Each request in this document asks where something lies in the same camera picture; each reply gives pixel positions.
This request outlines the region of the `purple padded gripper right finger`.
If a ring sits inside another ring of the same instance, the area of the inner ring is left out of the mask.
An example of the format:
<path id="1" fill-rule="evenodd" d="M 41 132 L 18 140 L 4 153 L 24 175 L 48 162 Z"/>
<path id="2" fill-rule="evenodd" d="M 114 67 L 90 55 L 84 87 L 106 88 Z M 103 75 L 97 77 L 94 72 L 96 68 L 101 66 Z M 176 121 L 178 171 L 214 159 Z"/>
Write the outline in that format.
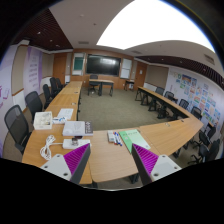
<path id="1" fill-rule="evenodd" d="M 132 156 L 143 185 L 181 170 L 167 155 L 158 156 L 137 144 L 132 144 Z"/>

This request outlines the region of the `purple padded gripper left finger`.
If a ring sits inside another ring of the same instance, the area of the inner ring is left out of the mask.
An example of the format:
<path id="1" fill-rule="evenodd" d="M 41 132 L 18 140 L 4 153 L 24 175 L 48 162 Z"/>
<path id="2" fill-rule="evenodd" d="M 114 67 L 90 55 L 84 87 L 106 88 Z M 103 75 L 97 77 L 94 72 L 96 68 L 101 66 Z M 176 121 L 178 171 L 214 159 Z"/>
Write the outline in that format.
<path id="1" fill-rule="evenodd" d="M 62 155 L 56 154 L 41 168 L 72 183 L 78 184 L 83 175 L 91 154 L 90 144 L 87 143 Z"/>

